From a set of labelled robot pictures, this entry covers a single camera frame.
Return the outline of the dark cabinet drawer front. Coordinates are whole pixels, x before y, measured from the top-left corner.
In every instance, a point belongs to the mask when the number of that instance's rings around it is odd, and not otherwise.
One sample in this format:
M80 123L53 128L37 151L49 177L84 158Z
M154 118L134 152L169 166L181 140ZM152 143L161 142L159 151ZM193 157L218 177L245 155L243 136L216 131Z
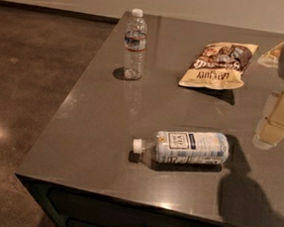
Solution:
M57 184L35 181L26 188L57 227L228 227Z

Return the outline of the white labelled tea bottle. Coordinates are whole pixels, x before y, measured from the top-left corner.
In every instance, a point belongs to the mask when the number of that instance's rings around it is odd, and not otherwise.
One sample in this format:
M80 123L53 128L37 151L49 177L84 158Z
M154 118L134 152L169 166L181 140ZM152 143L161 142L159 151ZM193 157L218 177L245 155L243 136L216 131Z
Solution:
M221 165L229 157L228 138L210 132L158 131L148 138L133 139L133 153L157 163Z

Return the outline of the small yellow snack packet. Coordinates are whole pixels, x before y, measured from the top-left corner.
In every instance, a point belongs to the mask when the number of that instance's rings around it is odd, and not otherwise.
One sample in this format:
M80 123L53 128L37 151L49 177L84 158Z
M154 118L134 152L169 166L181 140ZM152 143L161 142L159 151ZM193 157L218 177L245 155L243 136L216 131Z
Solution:
M259 57L258 63L265 67L277 68L283 47L284 42L277 44L273 49L270 49L268 52L265 52L261 57Z

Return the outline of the clear plastic water bottle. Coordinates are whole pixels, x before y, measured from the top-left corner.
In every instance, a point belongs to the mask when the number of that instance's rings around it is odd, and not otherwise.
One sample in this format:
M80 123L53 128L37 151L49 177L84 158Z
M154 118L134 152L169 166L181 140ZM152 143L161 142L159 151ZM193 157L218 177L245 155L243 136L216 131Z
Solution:
M126 24L124 77L137 80L142 77L146 46L147 24L142 9L134 8Z

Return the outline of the brown and cream snack bag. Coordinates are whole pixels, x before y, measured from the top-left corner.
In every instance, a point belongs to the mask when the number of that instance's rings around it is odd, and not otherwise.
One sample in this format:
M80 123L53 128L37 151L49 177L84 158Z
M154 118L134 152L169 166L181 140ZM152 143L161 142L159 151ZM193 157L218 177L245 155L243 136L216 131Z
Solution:
M248 44L209 44L194 59L178 85L211 90L240 88L244 85L241 75L257 49L257 45Z

